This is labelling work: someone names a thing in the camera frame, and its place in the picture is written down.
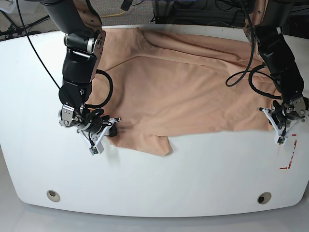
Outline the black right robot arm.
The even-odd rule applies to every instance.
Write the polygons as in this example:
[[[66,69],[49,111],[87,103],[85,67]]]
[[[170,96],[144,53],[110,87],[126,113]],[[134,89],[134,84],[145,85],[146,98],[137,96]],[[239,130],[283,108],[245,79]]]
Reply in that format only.
[[[100,154],[104,150],[101,140],[104,136],[116,136],[115,123],[120,121],[106,116],[103,110],[111,99],[113,82],[105,71],[98,69],[106,37],[101,18],[88,0],[42,0],[41,4],[65,34],[66,56],[58,93],[62,103],[59,123],[65,128],[75,127],[91,154]],[[88,104],[97,74],[107,78],[109,92],[102,103]]]

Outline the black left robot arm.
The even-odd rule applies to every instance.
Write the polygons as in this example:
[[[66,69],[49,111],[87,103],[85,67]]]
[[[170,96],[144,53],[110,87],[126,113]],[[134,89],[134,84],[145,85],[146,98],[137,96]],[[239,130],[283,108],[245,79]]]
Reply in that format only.
[[[309,115],[309,100],[303,96],[304,80],[282,29],[294,4],[294,0],[257,0],[247,15],[252,49],[263,61],[250,71],[249,85],[254,92],[273,99],[272,107],[261,111],[276,132],[274,141],[280,145],[292,135],[293,127]],[[253,75],[262,68],[269,70],[280,96],[265,93],[253,85]]]

